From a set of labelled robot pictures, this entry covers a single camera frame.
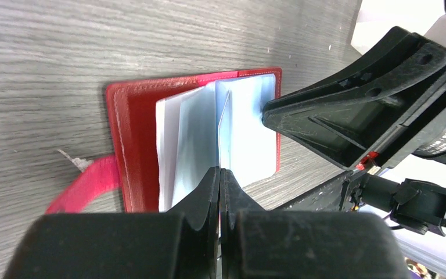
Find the black cylinder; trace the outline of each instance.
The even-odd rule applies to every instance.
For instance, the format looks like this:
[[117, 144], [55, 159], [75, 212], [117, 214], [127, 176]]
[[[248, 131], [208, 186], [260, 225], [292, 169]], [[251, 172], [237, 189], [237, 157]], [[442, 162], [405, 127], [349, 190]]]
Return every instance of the black cylinder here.
[[367, 174], [362, 183], [362, 201], [375, 208], [391, 211], [392, 193], [398, 183]]

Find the notebook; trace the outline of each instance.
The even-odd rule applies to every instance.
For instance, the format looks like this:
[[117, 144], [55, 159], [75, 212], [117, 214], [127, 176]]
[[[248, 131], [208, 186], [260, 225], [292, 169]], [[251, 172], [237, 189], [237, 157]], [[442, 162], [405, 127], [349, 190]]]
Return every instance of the notebook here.
[[126, 212], [169, 209], [211, 166], [231, 169], [240, 185], [276, 172], [280, 135], [258, 118], [266, 100], [280, 97], [281, 73], [266, 68], [109, 85]]

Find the screw hole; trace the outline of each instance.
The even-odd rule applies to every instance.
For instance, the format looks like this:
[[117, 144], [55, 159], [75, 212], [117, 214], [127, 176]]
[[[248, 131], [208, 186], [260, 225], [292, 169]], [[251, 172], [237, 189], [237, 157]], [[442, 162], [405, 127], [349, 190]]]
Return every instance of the screw hole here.
[[432, 58], [433, 58], [433, 55], [431, 55], [431, 54], [427, 54], [427, 55], [425, 55], [425, 56], [423, 56], [423, 57], [420, 58], [419, 63], [420, 63], [421, 65], [426, 65], [426, 64], [430, 63], [430, 61], [432, 60]]
[[382, 89], [380, 89], [379, 87], [372, 88], [366, 92], [366, 96], [375, 97], [375, 96], [378, 96], [381, 92], [382, 92]]

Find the gray wooden surface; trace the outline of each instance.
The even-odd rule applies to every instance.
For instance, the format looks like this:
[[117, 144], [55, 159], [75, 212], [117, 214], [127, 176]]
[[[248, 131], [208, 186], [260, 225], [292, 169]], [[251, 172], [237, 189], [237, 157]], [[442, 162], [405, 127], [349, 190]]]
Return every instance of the gray wooden surface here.
[[[103, 88], [114, 81], [280, 66], [283, 92], [351, 63], [359, 0], [0, 0], [0, 276], [25, 229], [113, 152]], [[245, 190], [273, 208], [338, 169], [283, 139], [282, 169]], [[120, 210], [118, 192], [88, 211]]]

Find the pink strap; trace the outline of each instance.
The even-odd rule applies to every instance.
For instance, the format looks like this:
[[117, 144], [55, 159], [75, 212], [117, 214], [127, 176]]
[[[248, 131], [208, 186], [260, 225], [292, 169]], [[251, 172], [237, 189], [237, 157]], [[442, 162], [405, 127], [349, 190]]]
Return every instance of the pink strap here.
[[118, 189], [120, 181], [115, 155], [95, 160], [47, 208], [46, 213], [78, 213], [95, 198]]

